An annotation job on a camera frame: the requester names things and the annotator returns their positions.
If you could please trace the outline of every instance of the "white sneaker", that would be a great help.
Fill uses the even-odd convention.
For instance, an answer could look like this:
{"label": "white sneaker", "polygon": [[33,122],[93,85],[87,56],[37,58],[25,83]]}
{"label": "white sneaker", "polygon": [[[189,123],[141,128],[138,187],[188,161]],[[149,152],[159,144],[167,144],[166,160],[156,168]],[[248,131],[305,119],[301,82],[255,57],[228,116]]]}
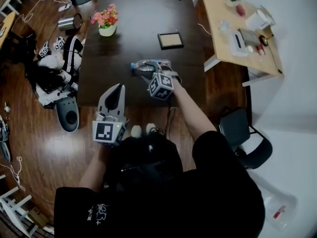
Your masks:
{"label": "white sneaker", "polygon": [[131,137],[139,138],[142,135],[141,126],[134,125],[131,130]]}
{"label": "white sneaker", "polygon": [[149,135],[151,129],[153,129],[153,128],[156,128],[155,124],[154,123],[148,123],[147,129],[146,129],[147,135]]}

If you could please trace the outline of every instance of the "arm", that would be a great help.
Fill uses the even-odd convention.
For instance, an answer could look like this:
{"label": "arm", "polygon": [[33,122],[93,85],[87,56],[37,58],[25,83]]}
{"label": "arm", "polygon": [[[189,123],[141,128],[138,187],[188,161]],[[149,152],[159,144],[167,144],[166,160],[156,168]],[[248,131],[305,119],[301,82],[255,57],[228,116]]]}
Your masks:
{"label": "arm", "polygon": [[173,78],[174,95],[182,111],[188,131],[194,141],[207,131],[216,131],[204,112],[197,106],[186,90]]}
{"label": "arm", "polygon": [[83,177],[81,178],[78,187],[89,188],[94,192],[100,191],[106,172],[106,164],[108,161],[110,148],[101,145],[97,151]]}

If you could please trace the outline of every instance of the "flower pot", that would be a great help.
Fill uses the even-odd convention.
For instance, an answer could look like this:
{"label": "flower pot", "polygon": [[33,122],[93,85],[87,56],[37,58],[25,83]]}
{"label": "flower pot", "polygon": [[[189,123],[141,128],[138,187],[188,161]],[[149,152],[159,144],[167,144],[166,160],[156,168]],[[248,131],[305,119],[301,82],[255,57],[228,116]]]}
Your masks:
{"label": "flower pot", "polygon": [[117,23],[109,26],[108,28],[101,28],[99,25],[99,33],[101,36],[111,36],[117,29]]}
{"label": "flower pot", "polygon": [[224,3],[228,7],[234,7],[238,4],[239,1],[231,1],[231,0],[224,0]]}

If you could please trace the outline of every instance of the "small picture frame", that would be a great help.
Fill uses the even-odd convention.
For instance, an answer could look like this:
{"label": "small picture frame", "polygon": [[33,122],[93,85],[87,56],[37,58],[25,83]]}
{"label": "small picture frame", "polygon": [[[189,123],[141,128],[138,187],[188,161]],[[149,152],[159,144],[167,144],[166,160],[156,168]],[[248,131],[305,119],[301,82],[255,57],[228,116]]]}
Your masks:
{"label": "small picture frame", "polygon": [[183,39],[179,32],[158,34],[161,49],[175,49],[184,47]]}
{"label": "small picture frame", "polygon": [[0,31],[0,38],[4,35],[5,30],[6,30],[6,27],[4,27],[4,28]]}

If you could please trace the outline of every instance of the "person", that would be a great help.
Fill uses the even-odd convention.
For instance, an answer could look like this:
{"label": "person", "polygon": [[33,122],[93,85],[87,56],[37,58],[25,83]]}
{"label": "person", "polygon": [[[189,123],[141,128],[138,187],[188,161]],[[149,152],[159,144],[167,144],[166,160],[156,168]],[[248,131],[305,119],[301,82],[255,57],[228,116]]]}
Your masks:
{"label": "person", "polygon": [[224,136],[176,79],[173,84],[195,141],[196,169],[183,172],[175,144],[159,129],[113,149],[103,147],[77,188],[57,189],[57,238],[260,234],[265,216],[260,190]]}

